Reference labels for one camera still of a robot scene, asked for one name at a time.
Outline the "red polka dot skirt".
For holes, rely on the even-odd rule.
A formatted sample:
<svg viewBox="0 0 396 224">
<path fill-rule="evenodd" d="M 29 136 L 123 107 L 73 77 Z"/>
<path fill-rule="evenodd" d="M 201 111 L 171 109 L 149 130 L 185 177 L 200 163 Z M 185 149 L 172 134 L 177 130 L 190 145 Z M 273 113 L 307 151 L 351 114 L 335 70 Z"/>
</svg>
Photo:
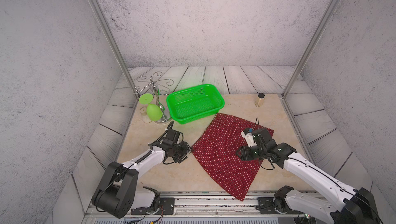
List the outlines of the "red polka dot skirt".
<svg viewBox="0 0 396 224">
<path fill-rule="evenodd" d="M 263 126 L 248 120 L 217 113 L 193 145 L 193 154 L 208 175 L 227 193 L 244 201 L 262 160 L 242 161 L 237 150 L 247 145 L 241 132 Z"/>
</svg>

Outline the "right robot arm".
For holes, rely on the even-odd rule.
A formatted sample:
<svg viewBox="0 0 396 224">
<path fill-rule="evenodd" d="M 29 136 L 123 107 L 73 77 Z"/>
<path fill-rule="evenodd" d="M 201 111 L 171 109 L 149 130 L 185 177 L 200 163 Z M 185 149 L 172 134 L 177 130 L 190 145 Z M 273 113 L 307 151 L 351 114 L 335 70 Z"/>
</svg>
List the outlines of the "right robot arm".
<svg viewBox="0 0 396 224">
<path fill-rule="evenodd" d="M 236 151 L 242 161 L 267 160 L 313 187 L 323 199 L 308 196 L 291 186 L 279 189 L 273 198 L 280 214 L 298 211 L 327 224 L 380 224 L 374 196 L 365 188 L 359 190 L 335 179 L 305 159 L 287 143 L 277 144 L 265 128 L 246 128 L 241 132 L 246 145 Z"/>
</svg>

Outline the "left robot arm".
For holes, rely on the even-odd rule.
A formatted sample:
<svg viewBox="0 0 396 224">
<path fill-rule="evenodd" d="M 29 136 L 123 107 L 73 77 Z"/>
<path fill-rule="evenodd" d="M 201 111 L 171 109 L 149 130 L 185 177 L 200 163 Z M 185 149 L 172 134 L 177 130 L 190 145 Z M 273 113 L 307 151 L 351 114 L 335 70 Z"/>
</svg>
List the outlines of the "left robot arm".
<svg viewBox="0 0 396 224">
<path fill-rule="evenodd" d="M 143 187 L 138 189 L 139 179 L 159 164 L 183 162 L 192 148 L 184 141 L 183 133 L 166 129 L 164 134 L 148 144 L 148 150 L 136 158 L 124 162 L 110 163 L 93 196 L 91 204 L 99 212 L 106 212 L 116 218 L 123 218 L 130 210 L 145 210 L 147 214 L 160 211 L 160 192 Z"/>
</svg>

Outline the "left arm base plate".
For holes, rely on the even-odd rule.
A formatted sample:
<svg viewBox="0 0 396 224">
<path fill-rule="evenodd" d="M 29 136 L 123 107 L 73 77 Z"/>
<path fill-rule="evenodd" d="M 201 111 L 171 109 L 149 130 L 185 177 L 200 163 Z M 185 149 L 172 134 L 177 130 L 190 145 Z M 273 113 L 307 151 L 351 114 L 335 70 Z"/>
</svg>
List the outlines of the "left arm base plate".
<svg viewBox="0 0 396 224">
<path fill-rule="evenodd" d="M 156 197 L 149 207 L 132 208 L 131 215 L 173 215 L 175 198 Z"/>
</svg>

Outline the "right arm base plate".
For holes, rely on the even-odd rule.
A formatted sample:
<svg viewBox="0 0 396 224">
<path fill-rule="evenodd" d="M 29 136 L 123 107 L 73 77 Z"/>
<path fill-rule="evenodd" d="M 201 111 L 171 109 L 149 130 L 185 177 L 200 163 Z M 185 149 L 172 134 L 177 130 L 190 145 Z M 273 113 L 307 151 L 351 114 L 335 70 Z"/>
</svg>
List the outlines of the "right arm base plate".
<svg viewBox="0 0 396 224">
<path fill-rule="evenodd" d="M 260 214 L 292 214 L 302 215 L 302 212 L 292 210 L 283 198 L 258 197 L 258 205 L 255 206 Z"/>
</svg>

